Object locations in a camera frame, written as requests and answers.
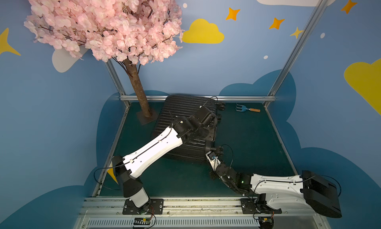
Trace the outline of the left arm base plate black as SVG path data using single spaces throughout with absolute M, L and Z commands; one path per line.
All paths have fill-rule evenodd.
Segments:
M 142 207 L 137 207 L 134 203 L 127 199 L 125 201 L 122 214 L 123 215 L 162 215 L 164 199 L 149 199 Z

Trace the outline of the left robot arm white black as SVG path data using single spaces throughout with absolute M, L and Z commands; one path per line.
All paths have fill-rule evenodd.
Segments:
M 133 205 L 145 210 L 150 205 L 139 177 L 155 161 L 171 150 L 195 139 L 209 139 L 209 132 L 216 127 L 218 116 L 205 106 L 200 106 L 196 114 L 176 117 L 156 138 L 123 157 L 114 156 L 108 173 L 120 187 L 123 196 Z

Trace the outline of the black ribbed hard-shell suitcase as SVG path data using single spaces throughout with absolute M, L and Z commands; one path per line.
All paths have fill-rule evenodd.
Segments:
M 185 132 L 182 135 L 184 143 L 169 151 L 165 157 L 192 163 L 205 163 L 206 153 L 212 151 L 216 139 L 217 124 L 221 120 L 218 111 L 225 110 L 225 103 L 219 101 L 217 97 L 205 98 L 187 95 L 170 95 L 166 98 L 156 121 L 151 138 L 160 135 L 167 127 L 175 126 L 176 123 L 184 121 L 184 127 L 176 128 L 176 132 Z M 195 128 L 190 122 L 190 116 L 194 115 L 200 106 L 209 108 L 217 115 L 216 128 L 208 137 L 198 137 Z

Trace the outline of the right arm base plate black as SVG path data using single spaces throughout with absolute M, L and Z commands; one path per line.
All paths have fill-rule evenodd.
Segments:
M 282 214 L 281 209 L 269 207 L 264 200 L 241 198 L 240 203 L 243 214 Z

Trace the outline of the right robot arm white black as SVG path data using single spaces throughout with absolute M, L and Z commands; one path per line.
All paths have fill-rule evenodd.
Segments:
M 205 154 L 213 177 L 246 197 L 256 214 L 281 214 L 287 209 L 313 210 L 329 218 L 341 218 L 338 185 L 312 171 L 294 176 L 264 176 L 236 172 L 220 159 L 219 151 Z

